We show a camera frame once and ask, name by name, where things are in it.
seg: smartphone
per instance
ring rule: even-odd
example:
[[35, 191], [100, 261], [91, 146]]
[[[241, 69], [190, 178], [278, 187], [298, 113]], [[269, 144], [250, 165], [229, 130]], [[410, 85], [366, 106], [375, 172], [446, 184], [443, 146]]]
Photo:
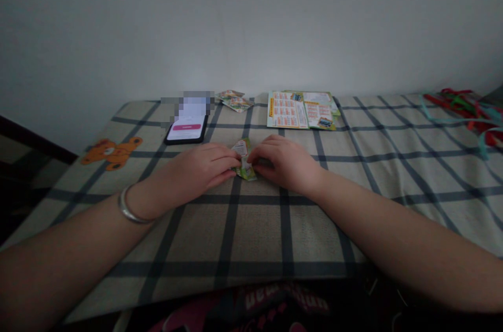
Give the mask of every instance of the smartphone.
[[164, 139], [167, 145], [201, 143], [204, 139], [208, 116], [179, 117], [168, 129]]

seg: white wall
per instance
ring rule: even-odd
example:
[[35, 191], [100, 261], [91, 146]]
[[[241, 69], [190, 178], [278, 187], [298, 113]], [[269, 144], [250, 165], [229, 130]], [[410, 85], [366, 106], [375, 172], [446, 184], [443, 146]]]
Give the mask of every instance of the white wall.
[[503, 79], [503, 0], [0, 0], [0, 115], [80, 153], [126, 101]]

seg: silver bangle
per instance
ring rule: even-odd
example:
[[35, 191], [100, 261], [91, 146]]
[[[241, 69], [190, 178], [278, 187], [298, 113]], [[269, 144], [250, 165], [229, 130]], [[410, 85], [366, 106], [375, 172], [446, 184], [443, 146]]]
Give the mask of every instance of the silver bangle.
[[135, 216], [133, 213], [131, 213], [131, 211], [129, 210], [129, 208], [126, 205], [126, 193], [129, 190], [129, 188], [131, 188], [131, 185], [125, 187], [122, 190], [121, 195], [119, 196], [119, 209], [121, 210], [122, 214], [124, 214], [124, 216], [127, 219], [129, 219], [130, 221], [132, 221], [134, 223], [148, 224], [148, 223], [154, 222], [155, 219], [141, 219], [141, 218], [138, 218], [137, 216]]

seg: teddy bear print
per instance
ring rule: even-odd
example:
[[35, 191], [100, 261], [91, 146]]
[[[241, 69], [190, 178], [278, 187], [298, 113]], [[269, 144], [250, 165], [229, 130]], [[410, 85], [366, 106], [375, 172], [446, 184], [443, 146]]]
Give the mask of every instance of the teddy bear print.
[[116, 145], [114, 142], [107, 138], [98, 141], [82, 159], [82, 164], [89, 164], [99, 160], [105, 159], [110, 162], [106, 167], [107, 171], [116, 171], [126, 165], [126, 161], [143, 140], [140, 137], [133, 137], [128, 143], [119, 143]]

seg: hand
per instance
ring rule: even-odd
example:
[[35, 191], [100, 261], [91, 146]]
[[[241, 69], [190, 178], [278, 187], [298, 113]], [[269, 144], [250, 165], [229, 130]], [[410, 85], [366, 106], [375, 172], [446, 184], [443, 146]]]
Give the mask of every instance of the hand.
[[[258, 163], [259, 158], [268, 159], [274, 167]], [[278, 135], [267, 137], [253, 149], [248, 163], [263, 177], [309, 198], [321, 186], [325, 171], [303, 146]]]
[[173, 160], [127, 192], [127, 205], [136, 216], [154, 219], [186, 204], [210, 188], [236, 176], [241, 156], [221, 143], [206, 143]]

